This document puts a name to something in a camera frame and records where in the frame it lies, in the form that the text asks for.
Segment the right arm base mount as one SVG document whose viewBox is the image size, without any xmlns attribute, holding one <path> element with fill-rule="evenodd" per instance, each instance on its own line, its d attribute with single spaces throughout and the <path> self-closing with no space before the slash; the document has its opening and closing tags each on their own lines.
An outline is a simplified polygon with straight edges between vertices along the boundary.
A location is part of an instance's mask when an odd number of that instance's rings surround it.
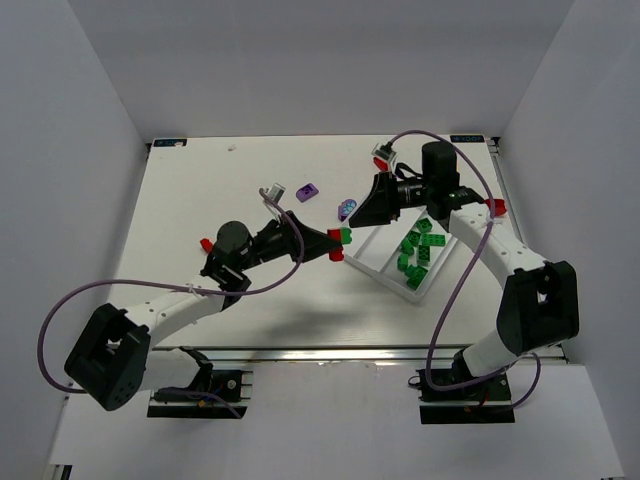
<svg viewBox="0 0 640 480">
<path fill-rule="evenodd" d="M 426 369 L 415 372 L 407 386 L 418 392 L 422 425 L 499 425 L 515 422 L 505 373 L 479 384 L 439 391 L 427 383 Z"/>
</svg>

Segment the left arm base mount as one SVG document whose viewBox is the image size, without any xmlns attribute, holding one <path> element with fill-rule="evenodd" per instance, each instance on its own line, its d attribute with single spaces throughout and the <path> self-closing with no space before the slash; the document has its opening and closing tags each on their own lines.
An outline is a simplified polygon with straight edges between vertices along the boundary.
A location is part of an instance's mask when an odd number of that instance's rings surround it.
<svg viewBox="0 0 640 480">
<path fill-rule="evenodd" d="M 252 396 L 253 372 L 216 363 L 203 352 L 152 351 L 140 387 L 150 393 L 147 416 L 156 419 L 241 419 Z"/>
</svg>

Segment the green 2x2 lego brick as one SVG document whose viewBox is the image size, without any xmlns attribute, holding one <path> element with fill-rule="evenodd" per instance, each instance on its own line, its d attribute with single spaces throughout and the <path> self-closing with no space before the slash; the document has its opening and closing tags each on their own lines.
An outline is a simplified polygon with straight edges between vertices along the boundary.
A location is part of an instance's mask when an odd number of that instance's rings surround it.
<svg viewBox="0 0 640 480">
<path fill-rule="evenodd" d="M 416 250 L 416 262 L 419 265 L 428 265 L 431 261 L 431 247 L 418 245 Z"/>
</svg>

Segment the small green lego brick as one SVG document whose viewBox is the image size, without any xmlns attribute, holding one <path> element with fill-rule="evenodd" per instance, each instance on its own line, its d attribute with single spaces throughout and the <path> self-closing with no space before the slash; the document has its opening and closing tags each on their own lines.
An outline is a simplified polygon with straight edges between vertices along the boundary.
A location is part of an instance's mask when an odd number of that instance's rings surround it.
<svg viewBox="0 0 640 480">
<path fill-rule="evenodd" d="M 422 278 L 418 276 L 410 277 L 406 281 L 406 285 L 412 290 L 417 290 L 421 283 L 422 283 Z"/>
</svg>

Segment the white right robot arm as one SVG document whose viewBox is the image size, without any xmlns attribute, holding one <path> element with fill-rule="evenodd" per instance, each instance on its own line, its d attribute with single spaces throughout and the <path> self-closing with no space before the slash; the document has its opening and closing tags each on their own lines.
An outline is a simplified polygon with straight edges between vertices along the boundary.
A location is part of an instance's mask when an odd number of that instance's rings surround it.
<svg viewBox="0 0 640 480">
<path fill-rule="evenodd" d="M 482 263 L 501 286 L 494 329 L 455 355 L 451 384 L 427 383 L 440 392 L 476 386 L 520 358 L 579 332 L 575 269 L 566 261 L 545 259 L 497 221 L 492 192 L 479 195 L 462 185 L 457 162 L 465 157 L 443 139 L 424 144 L 418 177 L 376 174 L 370 193 L 348 218 L 351 228 L 382 226 L 397 220 L 404 209 L 424 207 L 472 251 L 468 266 Z"/>
</svg>

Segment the red and green lego stack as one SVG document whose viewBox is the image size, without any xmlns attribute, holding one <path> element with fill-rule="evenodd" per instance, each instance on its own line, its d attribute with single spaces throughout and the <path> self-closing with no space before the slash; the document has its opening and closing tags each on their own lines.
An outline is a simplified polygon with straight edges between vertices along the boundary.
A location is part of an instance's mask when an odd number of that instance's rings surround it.
<svg viewBox="0 0 640 480">
<path fill-rule="evenodd" d="M 327 235 L 338 243 L 338 246 L 333 248 L 329 253 L 329 259 L 332 262 L 341 262 L 344 260 L 344 246 L 349 245 L 352 242 L 351 229 L 348 227 L 341 227 L 335 229 L 328 229 Z"/>
</svg>

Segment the green 2x4 lego plate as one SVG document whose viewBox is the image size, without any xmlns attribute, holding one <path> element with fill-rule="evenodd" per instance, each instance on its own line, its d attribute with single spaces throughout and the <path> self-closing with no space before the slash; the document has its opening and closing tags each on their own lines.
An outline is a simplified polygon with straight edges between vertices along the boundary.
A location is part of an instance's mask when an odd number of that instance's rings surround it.
<svg viewBox="0 0 640 480">
<path fill-rule="evenodd" d="M 446 236 L 443 234 L 424 233 L 420 239 L 420 245 L 428 247 L 445 247 L 446 242 Z"/>
</svg>

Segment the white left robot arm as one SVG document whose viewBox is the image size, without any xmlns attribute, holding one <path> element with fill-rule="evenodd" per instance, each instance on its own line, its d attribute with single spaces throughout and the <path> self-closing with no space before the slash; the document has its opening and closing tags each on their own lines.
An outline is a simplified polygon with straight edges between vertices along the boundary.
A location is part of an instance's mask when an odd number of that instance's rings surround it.
<svg viewBox="0 0 640 480">
<path fill-rule="evenodd" d="M 107 303 L 91 315 L 64 371 L 105 410 L 113 411 L 150 389 L 153 348 L 188 325 L 221 313 L 254 294 L 246 271 L 288 256 L 296 266 L 328 255 L 336 260 L 344 234 L 320 232 L 284 212 L 256 235 L 239 221 L 222 225 L 203 269 L 183 286 L 133 307 Z"/>
</svg>

